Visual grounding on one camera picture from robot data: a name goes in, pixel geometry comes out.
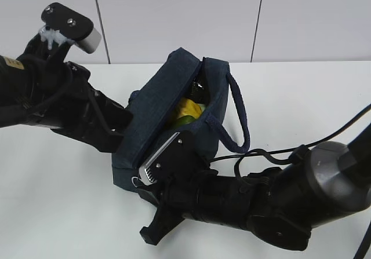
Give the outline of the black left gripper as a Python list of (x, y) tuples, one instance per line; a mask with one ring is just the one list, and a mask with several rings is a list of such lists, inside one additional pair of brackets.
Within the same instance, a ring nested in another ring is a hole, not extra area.
[(24, 95), (26, 118), (22, 124), (51, 131), (95, 147), (116, 152), (133, 114), (89, 83), (90, 71), (66, 62), (69, 43), (48, 50), (34, 36), (18, 57), (30, 79)]

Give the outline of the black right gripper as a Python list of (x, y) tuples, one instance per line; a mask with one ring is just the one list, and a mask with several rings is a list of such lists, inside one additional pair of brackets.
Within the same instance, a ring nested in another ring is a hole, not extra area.
[(157, 245), (185, 219), (185, 216), (191, 214), (195, 206), (198, 179), (204, 174), (215, 173), (209, 169), (209, 164), (202, 160), (201, 168), (187, 179), (169, 178), (150, 185), (139, 181), (136, 187), (139, 197), (157, 208), (149, 226), (140, 230), (140, 235), (147, 244)]

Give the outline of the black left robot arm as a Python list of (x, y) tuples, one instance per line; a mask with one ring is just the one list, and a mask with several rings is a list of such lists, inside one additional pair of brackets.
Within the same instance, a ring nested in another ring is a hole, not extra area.
[(18, 58), (1, 57), (1, 127), (45, 127), (114, 153), (133, 115), (89, 83), (87, 68), (64, 60), (71, 46), (49, 49), (36, 35)]

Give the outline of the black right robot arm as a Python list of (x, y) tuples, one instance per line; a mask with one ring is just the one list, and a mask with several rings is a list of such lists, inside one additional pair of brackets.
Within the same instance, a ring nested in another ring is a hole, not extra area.
[(313, 228), (370, 207), (370, 128), (349, 144), (298, 147), (284, 168), (221, 176), (183, 132), (140, 168), (139, 196), (156, 206), (146, 243), (158, 244), (183, 220), (249, 231), (282, 249), (303, 251)]

